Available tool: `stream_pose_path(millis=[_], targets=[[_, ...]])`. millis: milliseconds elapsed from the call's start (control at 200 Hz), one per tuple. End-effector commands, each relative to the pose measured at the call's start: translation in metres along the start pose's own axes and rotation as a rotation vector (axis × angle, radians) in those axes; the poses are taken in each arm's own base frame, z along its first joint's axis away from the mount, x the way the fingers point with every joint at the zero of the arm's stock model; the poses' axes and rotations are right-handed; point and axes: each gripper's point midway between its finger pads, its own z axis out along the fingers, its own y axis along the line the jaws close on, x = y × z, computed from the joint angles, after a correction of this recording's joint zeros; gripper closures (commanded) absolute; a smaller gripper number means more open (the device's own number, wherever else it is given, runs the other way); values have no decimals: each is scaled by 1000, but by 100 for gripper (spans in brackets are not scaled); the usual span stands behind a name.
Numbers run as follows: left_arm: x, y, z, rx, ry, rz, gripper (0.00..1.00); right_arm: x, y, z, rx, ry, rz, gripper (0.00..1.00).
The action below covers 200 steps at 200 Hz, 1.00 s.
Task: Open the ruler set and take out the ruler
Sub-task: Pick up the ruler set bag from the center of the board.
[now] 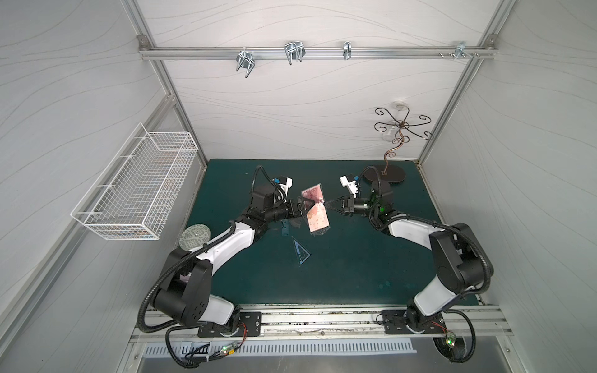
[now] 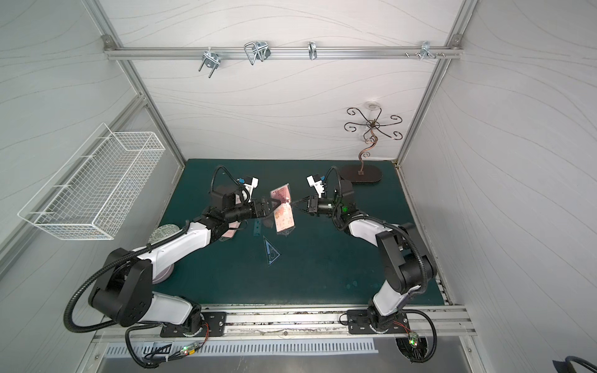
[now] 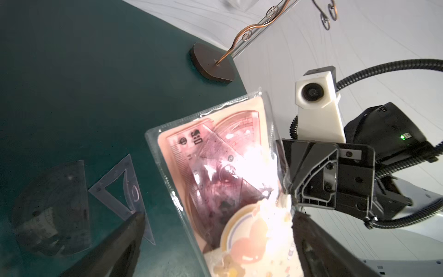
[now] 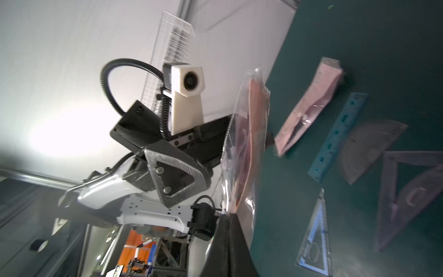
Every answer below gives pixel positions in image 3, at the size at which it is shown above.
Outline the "small pink ruler set pouch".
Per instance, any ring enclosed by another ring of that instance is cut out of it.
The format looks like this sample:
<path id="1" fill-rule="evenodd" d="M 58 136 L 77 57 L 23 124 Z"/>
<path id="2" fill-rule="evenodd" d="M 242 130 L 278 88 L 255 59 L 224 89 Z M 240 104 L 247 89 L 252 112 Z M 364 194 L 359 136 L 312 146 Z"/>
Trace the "small pink ruler set pouch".
<path id="1" fill-rule="evenodd" d="M 256 91 L 145 134 L 207 277 L 301 277 L 287 162 Z"/>

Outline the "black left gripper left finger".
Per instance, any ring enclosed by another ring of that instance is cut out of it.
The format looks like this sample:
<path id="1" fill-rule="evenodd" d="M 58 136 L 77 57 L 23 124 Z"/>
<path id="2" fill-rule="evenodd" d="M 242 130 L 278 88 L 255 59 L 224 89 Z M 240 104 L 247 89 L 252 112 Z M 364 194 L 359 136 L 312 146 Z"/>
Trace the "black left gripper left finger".
<path id="1" fill-rule="evenodd" d="M 62 277 L 132 277 L 145 231 L 145 215 L 134 213 Z"/>

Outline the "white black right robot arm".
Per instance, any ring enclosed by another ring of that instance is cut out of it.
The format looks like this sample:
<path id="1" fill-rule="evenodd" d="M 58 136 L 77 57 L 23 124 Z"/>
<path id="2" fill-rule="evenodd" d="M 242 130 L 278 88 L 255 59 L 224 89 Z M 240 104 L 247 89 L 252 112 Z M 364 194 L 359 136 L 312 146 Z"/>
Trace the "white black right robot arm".
<path id="1" fill-rule="evenodd" d="M 393 103 L 370 107 L 343 125 L 334 102 L 305 102 L 283 141 L 289 165 L 285 191 L 299 207 L 361 220 L 368 229 L 405 229 L 442 241 L 443 198 L 393 176 L 435 162 L 431 145 Z"/>

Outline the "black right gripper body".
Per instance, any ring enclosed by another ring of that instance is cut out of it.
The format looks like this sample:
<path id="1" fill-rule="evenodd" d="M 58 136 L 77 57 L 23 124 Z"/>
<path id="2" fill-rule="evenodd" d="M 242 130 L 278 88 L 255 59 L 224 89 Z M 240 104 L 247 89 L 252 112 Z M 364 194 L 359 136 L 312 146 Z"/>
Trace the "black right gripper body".
<path id="1" fill-rule="evenodd" d="M 286 191 L 299 207 L 342 212 L 367 221 L 393 219 L 413 205 L 389 177 L 376 180 L 375 152 L 367 145 L 282 141 Z"/>

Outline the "clear triangle set square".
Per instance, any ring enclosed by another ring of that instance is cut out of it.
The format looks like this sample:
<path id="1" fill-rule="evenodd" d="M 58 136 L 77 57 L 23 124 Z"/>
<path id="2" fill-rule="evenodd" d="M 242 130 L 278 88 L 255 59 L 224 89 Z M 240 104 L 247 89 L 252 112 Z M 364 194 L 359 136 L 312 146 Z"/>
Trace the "clear triangle set square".
<path id="1" fill-rule="evenodd" d="M 123 177 L 122 190 L 126 203 L 119 201 L 107 190 L 120 177 Z M 123 220 L 129 219 L 136 212 L 144 214 L 145 230 L 143 238 L 152 245 L 156 245 L 131 154 L 127 154 L 90 187 L 88 192 Z"/>

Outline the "clear protractor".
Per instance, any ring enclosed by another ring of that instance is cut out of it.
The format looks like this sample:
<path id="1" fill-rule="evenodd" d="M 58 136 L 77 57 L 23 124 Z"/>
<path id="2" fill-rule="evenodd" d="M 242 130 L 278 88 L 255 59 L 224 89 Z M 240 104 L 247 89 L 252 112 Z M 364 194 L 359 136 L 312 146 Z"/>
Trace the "clear protractor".
<path id="1" fill-rule="evenodd" d="M 83 160 L 45 170 L 16 199 L 12 225 L 20 247 L 40 256 L 70 256 L 92 245 Z"/>

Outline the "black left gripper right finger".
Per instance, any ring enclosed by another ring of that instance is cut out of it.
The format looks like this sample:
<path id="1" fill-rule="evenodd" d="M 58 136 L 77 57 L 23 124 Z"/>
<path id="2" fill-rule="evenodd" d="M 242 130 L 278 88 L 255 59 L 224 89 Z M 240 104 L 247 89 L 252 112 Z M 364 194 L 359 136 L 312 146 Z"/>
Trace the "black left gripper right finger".
<path id="1" fill-rule="evenodd" d="M 304 276 L 378 276 L 375 271 L 323 230 L 309 215 L 296 211 L 292 228 Z"/>

